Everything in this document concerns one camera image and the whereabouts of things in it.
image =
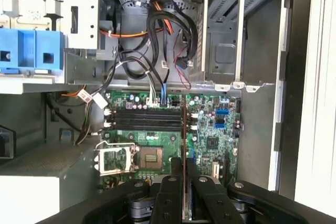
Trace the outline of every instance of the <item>chip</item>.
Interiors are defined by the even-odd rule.
[[[206,138],[206,148],[210,150],[218,149],[218,137],[209,136]]]
[[[141,169],[162,169],[162,158],[163,158],[162,147],[140,146]]]

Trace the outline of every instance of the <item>screw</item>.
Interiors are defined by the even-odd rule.
[[[207,182],[208,181],[208,179],[206,177],[200,177],[198,180],[201,181],[201,182]]]
[[[243,188],[244,185],[242,183],[236,182],[235,183],[235,187],[237,187],[237,188]]]

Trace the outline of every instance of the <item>circuit board component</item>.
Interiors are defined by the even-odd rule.
[[[151,184],[156,176],[169,174],[172,157],[190,157],[198,172],[218,178],[227,185],[236,179],[240,134],[240,98],[227,95],[169,95],[167,105],[148,103],[148,93],[109,93],[104,113],[107,128],[104,139],[111,143],[133,142],[139,151],[134,156],[136,170],[108,178],[109,185],[130,178]],[[186,104],[186,118],[182,113]],[[186,152],[182,131],[186,122]],[[106,159],[110,166],[121,161]]]
[[[140,169],[162,169],[161,147],[140,147]]]

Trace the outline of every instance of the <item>blue sata port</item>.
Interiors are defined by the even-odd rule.
[[[215,123],[216,129],[225,129],[225,123]]]
[[[229,115],[230,110],[216,110],[216,115]]]

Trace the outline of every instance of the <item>blue connector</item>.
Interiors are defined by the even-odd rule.
[[[216,115],[229,115],[230,110],[216,110]]]
[[[216,129],[225,129],[225,123],[215,123]]]
[[[21,69],[63,69],[63,33],[0,29],[0,72]]]

